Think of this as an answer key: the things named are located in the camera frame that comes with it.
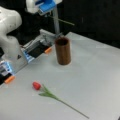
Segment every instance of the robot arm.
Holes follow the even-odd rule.
[[[26,0],[27,11],[29,13],[47,12],[53,9],[62,0]]]
[[[7,34],[21,24],[22,19],[18,12],[0,7],[0,47],[4,51],[3,59],[10,62],[15,73],[27,64],[27,60],[18,40]]]

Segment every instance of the table surface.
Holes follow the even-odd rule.
[[[72,62],[57,63],[55,48],[42,54],[0,88],[1,120],[87,120],[64,104],[39,96],[37,81],[90,117],[118,120],[120,116],[120,50],[70,32]]]

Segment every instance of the cup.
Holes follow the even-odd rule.
[[[55,40],[57,61],[60,65],[68,65],[71,62],[70,40],[60,37]]]

